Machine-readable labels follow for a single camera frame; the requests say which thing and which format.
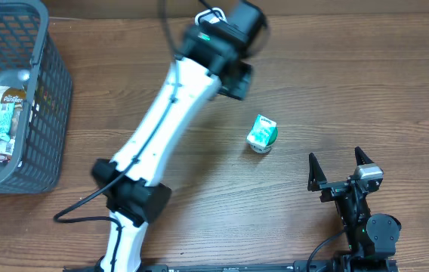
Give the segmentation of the green lid white jar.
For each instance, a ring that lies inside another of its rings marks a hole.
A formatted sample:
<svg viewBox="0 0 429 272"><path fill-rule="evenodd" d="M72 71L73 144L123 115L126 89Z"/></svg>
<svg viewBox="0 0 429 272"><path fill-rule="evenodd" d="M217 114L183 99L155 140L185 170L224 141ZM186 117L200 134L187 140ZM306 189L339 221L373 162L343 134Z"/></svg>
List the green lid white jar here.
<svg viewBox="0 0 429 272"><path fill-rule="evenodd" d="M271 128L269 130L270 135L267 137L265 132L267 129L257 129L251 131L247 137L248 145L256 152L256 153L268 153L272 150L272 147L278 136L278 128Z"/></svg>

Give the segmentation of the teal Kleenex tissue pack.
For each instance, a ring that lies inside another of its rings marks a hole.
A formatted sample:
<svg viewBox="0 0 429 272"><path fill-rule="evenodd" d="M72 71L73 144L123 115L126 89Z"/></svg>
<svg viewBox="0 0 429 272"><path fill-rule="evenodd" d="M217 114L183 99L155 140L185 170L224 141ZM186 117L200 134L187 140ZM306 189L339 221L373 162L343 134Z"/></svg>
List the teal Kleenex tissue pack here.
<svg viewBox="0 0 429 272"><path fill-rule="evenodd" d="M247 144L257 153L268 153L278 136L277 123L260 114L246 137Z"/></svg>

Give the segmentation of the yellow dish soap bottle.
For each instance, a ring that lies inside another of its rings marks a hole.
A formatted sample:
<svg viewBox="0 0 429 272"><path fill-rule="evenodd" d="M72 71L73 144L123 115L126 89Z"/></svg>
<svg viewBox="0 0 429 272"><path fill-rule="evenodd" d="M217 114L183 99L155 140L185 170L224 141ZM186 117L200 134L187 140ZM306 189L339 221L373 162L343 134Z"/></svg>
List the yellow dish soap bottle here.
<svg viewBox="0 0 429 272"><path fill-rule="evenodd" d="M30 79L30 71L26 69L11 69L0 72L0 86L26 90Z"/></svg>

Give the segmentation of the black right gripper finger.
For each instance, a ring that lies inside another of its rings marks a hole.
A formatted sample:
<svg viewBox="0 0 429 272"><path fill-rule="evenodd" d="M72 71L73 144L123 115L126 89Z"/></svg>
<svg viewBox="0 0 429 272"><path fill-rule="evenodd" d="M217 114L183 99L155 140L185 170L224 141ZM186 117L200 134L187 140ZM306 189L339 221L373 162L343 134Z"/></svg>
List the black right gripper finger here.
<svg viewBox="0 0 429 272"><path fill-rule="evenodd" d="M320 167L320 164L314 153L310 153L309 156L309 176L308 185L321 185L327 182L327 178Z"/></svg>
<svg viewBox="0 0 429 272"><path fill-rule="evenodd" d="M373 163L373 161L364 153L361 147L355 147L354 152L357 165L368 165Z"/></svg>

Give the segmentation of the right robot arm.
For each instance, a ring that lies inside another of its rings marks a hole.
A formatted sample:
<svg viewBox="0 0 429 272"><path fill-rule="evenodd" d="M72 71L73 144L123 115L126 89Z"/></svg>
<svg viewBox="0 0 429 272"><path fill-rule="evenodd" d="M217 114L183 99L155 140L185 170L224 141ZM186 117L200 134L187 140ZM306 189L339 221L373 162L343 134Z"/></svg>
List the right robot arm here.
<svg viewBox="0 0 429 272"><path fill-rule="evenodd" d="M310 153L307 189L321 193L321 202L333 202L342 229L321 242L306 260L303 269L310 271L397 271L390 258L402 230L401 222L392 215L372 214L366 197L376 192L384 179L383 170L360 147L354 149L356 168L343 181L330 182L316 156ZM314 257L325 245L345 235L349 249L336 252L319 264Z"/></svg>

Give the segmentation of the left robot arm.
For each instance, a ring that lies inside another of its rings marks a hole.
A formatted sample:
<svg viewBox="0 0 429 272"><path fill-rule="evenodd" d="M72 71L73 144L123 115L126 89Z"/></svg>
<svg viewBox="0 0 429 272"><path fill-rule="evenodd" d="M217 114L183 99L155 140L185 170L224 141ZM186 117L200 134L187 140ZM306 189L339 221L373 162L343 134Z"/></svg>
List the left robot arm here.
<svg viewBox="0 0 429 272"><path fill-rule="evenodd" d="M252 80L245 59L267 18L256 5L237 3L220 19L198 20L184 33L165 81L134 134L111 159L98 159L91 175L106 196L110 238L96 271L138 271L150 223L171 189L162 184L169 157L191 120L221 94L243 100Z"/></svg>

